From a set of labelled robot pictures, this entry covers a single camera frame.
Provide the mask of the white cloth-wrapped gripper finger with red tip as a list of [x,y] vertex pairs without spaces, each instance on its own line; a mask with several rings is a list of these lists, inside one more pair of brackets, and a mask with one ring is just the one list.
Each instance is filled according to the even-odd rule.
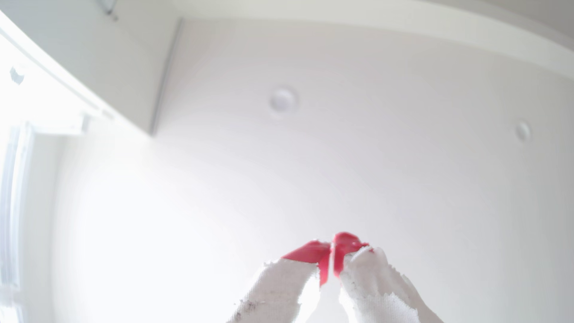
[[340,232],[333,239],[339,301],[349,322],[442,322],[381,248]]
[[312,240],[265,263],[228,322],[307,322],[328,280],[331,244]]

